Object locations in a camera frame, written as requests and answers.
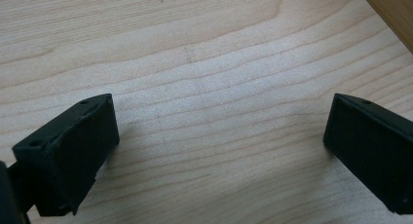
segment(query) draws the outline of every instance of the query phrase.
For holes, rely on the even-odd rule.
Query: wooden table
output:
[[[0,160],[112,93],[121,143],[76,216],[407,223],[323,147],[335,93],[413,119],[413,55],[365,0],[0,0]]]

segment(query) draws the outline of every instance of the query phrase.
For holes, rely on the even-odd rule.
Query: screw hole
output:
[[[41,140],[41,139],[36,139],[36,140],[34,140],[34,141],[31,141],[29,145],[30,145],[31,147],[36,147],[36,146],[41,145],[42,143],[43,143],[43,140]]]

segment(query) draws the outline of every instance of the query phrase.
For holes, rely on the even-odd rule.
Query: black plastic part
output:
[[[413,213],[412,122],[337,93],[324,144],[390,211]]]
[[[0,174],[0,184],[12,184],[14,192],[0,197],[0,203],[18,213],[36,205],[41,216],[76,214],[118,143],[112,95],[78,102],[13,147],[18,161],[8,168],[8,176]]]
[[[29,223],[25,211],[19,208],[6,165],[0,162],[0,223]]]

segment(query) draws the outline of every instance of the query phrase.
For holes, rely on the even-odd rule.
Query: wood grain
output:
[[[367,0],[413,53],[413,0]]]
[[[0,0],[0,160],[113,93],[121,143],[76,216],[408,223],[325,151],[332,97],[413,120],[413,55],[365,0]]]

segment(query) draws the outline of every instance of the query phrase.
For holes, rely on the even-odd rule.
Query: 3d printed part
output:
[[[41,216],[76,214],[118,143],[111,94],[70,107],[13,147],[17,162],[7,173],[0,164],[0,203],[9,209],[0,210],[1,223],[27,223],[25,213],[33,205]],[[3,222],[15,218],[16,212],[20,222]]]
[[[324,144],[390,211],[413,213],[412,122],[337,93]]]

